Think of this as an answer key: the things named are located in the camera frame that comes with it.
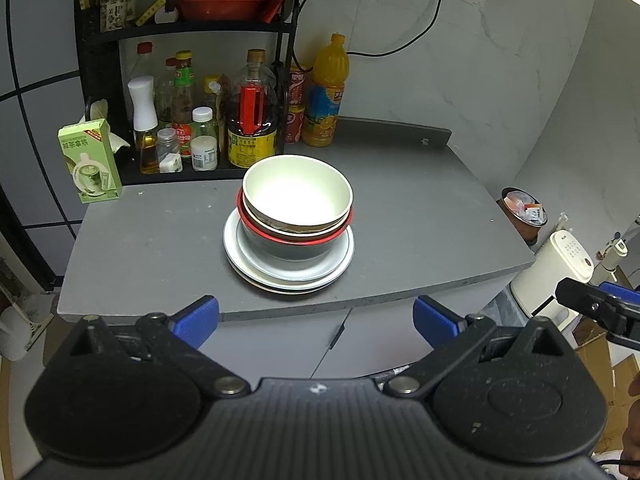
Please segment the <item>person's hand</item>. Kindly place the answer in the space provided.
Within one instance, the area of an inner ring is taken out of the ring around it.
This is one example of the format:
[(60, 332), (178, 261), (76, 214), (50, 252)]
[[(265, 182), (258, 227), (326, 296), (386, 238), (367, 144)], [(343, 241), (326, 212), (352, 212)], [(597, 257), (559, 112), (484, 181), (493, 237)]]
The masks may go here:
[(640, 440), (640, 404), (639, 404), (639, 375), (634, 376), (628, 388), (628, 394), (634, 398), (628, 412), (628, 424), (623, 434), (623, 460), (639, 460), (639, 440)]

